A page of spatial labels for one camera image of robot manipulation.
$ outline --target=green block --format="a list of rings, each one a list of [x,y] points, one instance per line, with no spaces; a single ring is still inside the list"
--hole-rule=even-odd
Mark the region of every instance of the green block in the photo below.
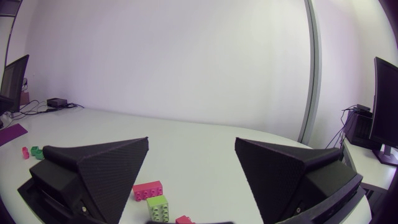
[[[40,159],[40,160],[44,159],[43,150],[41,150],[41,149],[36,150],[35,157],[36,157],[36,159]]]
[[[169,203],[164,195],[147,198],[150,219],[155,222],[169,221]]]
[[[36,151],[37,150],[39,150],[39,147],[38,146],[33,146],[31,149],[30,149],[30,153],[32,154],[32,156],[35,156],[36,155]]]

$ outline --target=toy building block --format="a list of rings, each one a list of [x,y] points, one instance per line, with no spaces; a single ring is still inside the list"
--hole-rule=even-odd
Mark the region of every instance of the toy building block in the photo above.
[[[192,222],[189,217],[186,217],[185,215],[183,215],[180,218],[175,220],[175,224],[195,224],[195,223]]]
[[[24,159],[29,159],[29,152],[26,147],[22,148],[22,155],[24,156]]]
[[[155,181],[134,185],[132,186],[132,191],[134,192],[134,199],[139,202],[150,197],[163,195],[163,186],[160,181]]]
[[[30,149],[30,153],[32,154],[32,156],[35,156],[36,155],[36,151],[37,150],[39,150],[39,147],[38,146],[33,146],[31,149]]]
[[[44,159],[43,150],[38,149],[38,150],[35,152],[35,157],[36,157],[36,159],[40,159],[40,160]]]
[[[164,195],[147,198],[150,219],[155,222],[169,221],[169,203]]]

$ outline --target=white table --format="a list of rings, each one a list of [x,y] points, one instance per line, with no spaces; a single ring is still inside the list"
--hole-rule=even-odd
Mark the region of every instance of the white table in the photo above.
[[[391,185],[396,167],[381,164],[372,150],[351,144],[347,139],[343,143],[352,168],[363,176],[361,185],[367,189],[385,192]],[[398,157],[398,152],[391,149]]]
[[[73,147],[148,136],[149,152],[135,184],[160,180],[170,205],[170,221],[187,215],[196,223],[262,223],[234,151],[235,137],[307,147],[250,129],[78,108],[31,116],[19,123],[28,133],[0,147],[0,194],[16,223],[40,223],[17,192],[30,178],[29,168],[39,162],[22,158],[24,146]],[[148,219],[146,202],[134,201],[131,194],[120,223],[143,224]],[[345,223],[369,223],[370,219],[363,197]]]

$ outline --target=pink lego block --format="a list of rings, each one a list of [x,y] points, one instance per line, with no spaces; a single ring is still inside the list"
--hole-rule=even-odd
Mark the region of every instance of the pink lego block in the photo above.
[[[29,159],[29,152],[26,147],[22,148],[22,155],[24,156],[24,159]]]
[[[175,220],[175,224],[195,224],[195,223],[192,222],[189,217],[186,217],[185,215],[183,215],[180,218]]]
[[[134,192],[134,199],[139,202],[142,199],[146,200],[149,197],[163,195],[163,186],[160,181],[155,181],[134,185],[132,186],[132,191]]]

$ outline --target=purple object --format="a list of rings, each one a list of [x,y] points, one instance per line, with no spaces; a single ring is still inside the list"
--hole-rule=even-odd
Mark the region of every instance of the purple object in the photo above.
[[[20,124],[14,124],[8,128],[4,128],[0,130],[0,146],[26,133],[26,129]]]

